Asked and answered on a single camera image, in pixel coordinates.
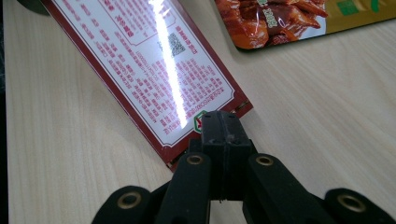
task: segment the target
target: tabletop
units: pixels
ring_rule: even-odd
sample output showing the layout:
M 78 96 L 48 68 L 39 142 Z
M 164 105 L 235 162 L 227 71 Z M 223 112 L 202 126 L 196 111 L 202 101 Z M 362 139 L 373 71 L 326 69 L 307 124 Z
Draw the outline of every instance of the tabletop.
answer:
M 269 49 L 233 46 L 213 1 L 181 0 L 254 105 L 241 122 L 311 193 L 396 217 L 396 22 Z M 116 189 L 172 173 L 51 17 L 4 1 L 11 223 L 89 223 Z M 212 202 L 210 223 L 246 223 Z

